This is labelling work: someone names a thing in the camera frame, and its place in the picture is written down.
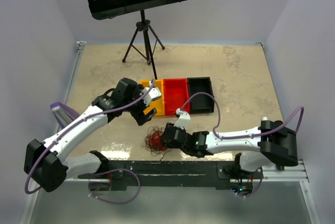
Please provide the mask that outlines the yellow plastic bin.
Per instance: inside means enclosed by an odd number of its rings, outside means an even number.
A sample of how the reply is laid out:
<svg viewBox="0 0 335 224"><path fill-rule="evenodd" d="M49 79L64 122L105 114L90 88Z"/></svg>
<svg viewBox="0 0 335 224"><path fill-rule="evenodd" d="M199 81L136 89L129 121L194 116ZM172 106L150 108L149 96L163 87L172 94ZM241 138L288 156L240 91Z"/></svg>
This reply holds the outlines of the yellow plastic bin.
<svg viewBox="0 0 335 224"><path fill-rule="evenodd" d="M160 117L165 115L165 99L164 99L164 86L163 80L156 80L155 87L158 88L162 94L161 98L153 101L148 108L144 110L144 113L147 114L150 110L155 108L157 113L154 115L155 117Z"/></svg>

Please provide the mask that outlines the red plastic bin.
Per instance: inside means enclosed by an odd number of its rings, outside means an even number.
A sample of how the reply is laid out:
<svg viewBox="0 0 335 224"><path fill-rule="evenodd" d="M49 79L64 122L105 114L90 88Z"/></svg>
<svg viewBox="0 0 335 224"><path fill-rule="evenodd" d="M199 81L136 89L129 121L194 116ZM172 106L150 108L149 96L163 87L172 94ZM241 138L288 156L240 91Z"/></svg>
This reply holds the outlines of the red plastic bin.
<svg viewBox="0 0 335 224"><path fill-rule="evenodd" d="M189 99L187 79L164 79L164 108L166 116L174 116Z"/></svg>

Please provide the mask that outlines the black plastic bin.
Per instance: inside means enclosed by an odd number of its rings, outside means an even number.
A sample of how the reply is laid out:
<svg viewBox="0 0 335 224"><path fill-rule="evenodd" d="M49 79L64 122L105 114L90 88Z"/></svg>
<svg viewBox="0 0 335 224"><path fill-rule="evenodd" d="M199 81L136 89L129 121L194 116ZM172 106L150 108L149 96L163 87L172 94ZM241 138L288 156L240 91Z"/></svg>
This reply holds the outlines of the black plastic bin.
<svg viewBox="0 0 335 224"><path fill-rule="evenodd" d="M189 96L203 92L214 97L210 77L189 77L188 92ZM191 114L208 114L214 112L214 101L207 95L199 94L189 102Z"/></svg>

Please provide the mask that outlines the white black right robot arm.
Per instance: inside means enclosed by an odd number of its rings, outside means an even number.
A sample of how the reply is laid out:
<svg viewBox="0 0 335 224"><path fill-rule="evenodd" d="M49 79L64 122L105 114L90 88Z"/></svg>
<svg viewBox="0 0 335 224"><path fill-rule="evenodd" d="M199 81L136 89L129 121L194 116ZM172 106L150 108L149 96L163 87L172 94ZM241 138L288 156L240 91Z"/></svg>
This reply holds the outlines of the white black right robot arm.
<svg viewBox="0 0 335 224"><path fill-rule="evenodd" d="M258 127L244 131L220 132L199 131L187 133L185 127L168 123L161 136L161 143L169 149L203 158L227 151L236 151L233 172L238 178L264 166L277 167L298 165L296 131L289 129L282 121L261 120Z"/></svg>

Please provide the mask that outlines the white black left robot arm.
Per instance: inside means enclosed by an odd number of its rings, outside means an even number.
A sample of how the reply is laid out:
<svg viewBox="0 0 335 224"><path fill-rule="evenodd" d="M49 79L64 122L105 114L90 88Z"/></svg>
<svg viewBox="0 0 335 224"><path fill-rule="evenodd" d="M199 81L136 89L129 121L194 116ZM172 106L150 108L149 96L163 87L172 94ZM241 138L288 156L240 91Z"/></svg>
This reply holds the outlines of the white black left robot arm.
<svg viewBox="0 0 335 224"><path fill-rule="evenodd" d="M69 154L87 137L107 125L124 112L131 114L138 126L150 121L156 109L145 113L150 104L161 98L155 80L148 87L129 78L122 78L115 88L97 96L73 122L43 141L30 141L26 148L24 172L27 174L25 193L29 181L34 180L46 192L56 190L67 178L93 174L103 178L108 173L107 159L99 152L89 152L80 157L69 158Z"/></svg>

